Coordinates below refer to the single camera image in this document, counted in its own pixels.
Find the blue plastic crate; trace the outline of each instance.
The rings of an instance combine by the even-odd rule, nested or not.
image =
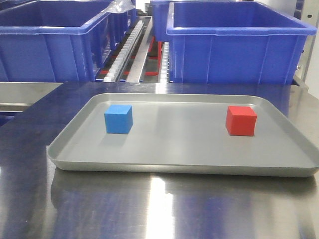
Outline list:
[[[123,40],[125,33],[128,30],[128,13],[113,13],[111,18],[111,29],[113,32],[113,38],[111,39],[111,49],[115,50],[119,43]]]
[[[2,3],[4,2],[5,0],[0,0],[0,10],[4,9],[3,6],[2,6]]]
[[[132,1],[133,6],[136,7],[136,0],[131,0],[131,1]],[[134,26],[134,23],[136,22],[136,19],[137,19],[136,8],[130,10],[128,12],[128,15],[129,15],[129,22],[128,22],[129,27]]]
[[[4,0],[0,4],[1,4],[2,9],[7,9],[7,8],[18,6],[18,5],[21,5],[23,3],[27,3],[30,1],[33,1],[33,0]]]
[[[167,18],[174,82],[291,84],[317,29],[259,2],[172,2]]]
[[[111,52],[110,2],[38,0],[0,11],[0,81],[94,81]]]
[[[168,5],[174,1],[194,1],[194,0],[151,0],[153,29],[156,41],[168,41],[166,34]],[[227,0],[197,0],[197,1],[227,1]]]

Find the metal tray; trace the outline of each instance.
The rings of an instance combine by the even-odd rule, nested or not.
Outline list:
[[[129,134],[106,134],[111,104],[133,107]],[[228,105],[251,106],[255,136],[230,136]],[[47,147],[64,170],[306,177],[319,149],[269,101],[254,96],[120,94],[94,96]]]

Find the stainless steel table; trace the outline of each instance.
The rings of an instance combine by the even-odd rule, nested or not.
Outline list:
[[[273,178],[56,169],[45,146],[104,92],[261,96],[319,146],[319,100],[297,86],[65,83],[0,128],[0,238],[319,238],[318,173]]]

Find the plastic bag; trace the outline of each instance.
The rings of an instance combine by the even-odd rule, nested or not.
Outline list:
[[[110,13],[124,13],[134,8],[135,7],[133,6],[131,0],[114,0],[105,9],[105,11]]]

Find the wooden block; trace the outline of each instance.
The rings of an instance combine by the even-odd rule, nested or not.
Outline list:
[[[254,136],[257,114],[249,106],[229,106],[226,128],[230,135]]]
[[[111,105],[104,113],[106,133],[129,133],[133,125],[132,106]]]

